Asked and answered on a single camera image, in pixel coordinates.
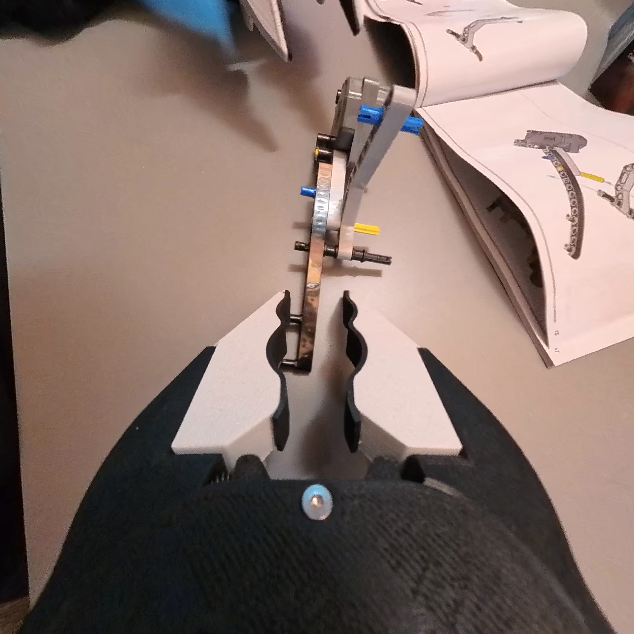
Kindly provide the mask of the grey black toy brick assembly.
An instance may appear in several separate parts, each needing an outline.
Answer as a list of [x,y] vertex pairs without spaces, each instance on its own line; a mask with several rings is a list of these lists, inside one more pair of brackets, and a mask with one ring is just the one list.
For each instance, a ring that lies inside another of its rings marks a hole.
[[358,234],[378,234],[377,227],[358,223],[371,178],[401,132],[419,136],[424,121],[414,117],[417,91],[398,84],[384,86],[369,77],[348,77],[335,100],[329,133],[316,138],[316,184],[302,187],[313,199],[309,242],[296,242],[307,254],[301,312],[290,317],[299,326],[297,354],[281,366],[309,373],[313,366],[323,261],[391,265],[392,257],[354,244]]

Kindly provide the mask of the person's left forearm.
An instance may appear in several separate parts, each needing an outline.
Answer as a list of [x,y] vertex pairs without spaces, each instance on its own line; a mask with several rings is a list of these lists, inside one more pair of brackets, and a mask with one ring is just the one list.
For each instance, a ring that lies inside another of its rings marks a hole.
[[145,13],[141,1],[2,1],[1,39],[56,43],[105,21]]

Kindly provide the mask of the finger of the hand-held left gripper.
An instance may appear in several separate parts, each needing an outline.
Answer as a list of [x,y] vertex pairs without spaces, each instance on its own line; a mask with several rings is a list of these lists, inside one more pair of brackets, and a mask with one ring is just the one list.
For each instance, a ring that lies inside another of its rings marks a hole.
[[362,1],[339,1],[345,18],[350,26],[353,36],[358,36],[363,26],[363,2]]
[[292,60],[281,1],[240,1],[240,12],[249,31],[257,28],[284,62]]

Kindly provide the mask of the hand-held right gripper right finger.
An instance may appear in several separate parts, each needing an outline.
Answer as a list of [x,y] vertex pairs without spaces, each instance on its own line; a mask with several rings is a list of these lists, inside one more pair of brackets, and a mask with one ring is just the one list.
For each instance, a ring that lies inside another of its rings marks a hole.
[[373,309],[342,297],[345,353],[344,437],[350,452],[372,461],[458,456],[463,444],[416,343]]

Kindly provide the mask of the red black toy box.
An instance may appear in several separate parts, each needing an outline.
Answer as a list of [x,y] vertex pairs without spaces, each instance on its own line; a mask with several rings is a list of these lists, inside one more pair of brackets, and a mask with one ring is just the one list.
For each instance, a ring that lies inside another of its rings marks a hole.
[[608,110],[633,115],[633,4],[609,30],[606,51],[589,89]]

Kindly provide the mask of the white instruction booklet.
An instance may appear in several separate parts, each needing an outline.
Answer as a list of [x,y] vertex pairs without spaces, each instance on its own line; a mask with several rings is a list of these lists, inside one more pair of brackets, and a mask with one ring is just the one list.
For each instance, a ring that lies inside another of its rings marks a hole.
[[510,1],[356,1],[547,367],[633,338],[633,117],[561,78],[587,27]]

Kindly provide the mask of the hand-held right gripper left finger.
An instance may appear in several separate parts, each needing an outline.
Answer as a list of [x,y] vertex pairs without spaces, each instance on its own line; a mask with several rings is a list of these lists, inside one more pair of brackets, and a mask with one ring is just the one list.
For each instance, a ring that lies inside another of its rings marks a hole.
[[171,448],[217,454],[226,466],[245,455],[265,461],[289,439],[287,353],[290,292],[278,292],[215,345]]

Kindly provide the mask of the grey desk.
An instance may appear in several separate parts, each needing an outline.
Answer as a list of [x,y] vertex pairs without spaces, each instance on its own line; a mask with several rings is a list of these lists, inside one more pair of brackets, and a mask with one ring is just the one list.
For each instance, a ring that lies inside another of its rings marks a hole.
[[[73,39],[1,40],[1,186],[30,598],[100,464],[207,345],[276,292],[302,295],[315,137],[348,75],[382,76],[337,1],[285,1],[292,61],[234,25],[238,62],[122,14]],[[369,250],[326,270],[315,365],[288,377],[277,477],[361,476],[347,450],[348,289],[429,348],[516,439],[583,576],[633,632],[633,341],[546,369],[424,144],[371,180]]]

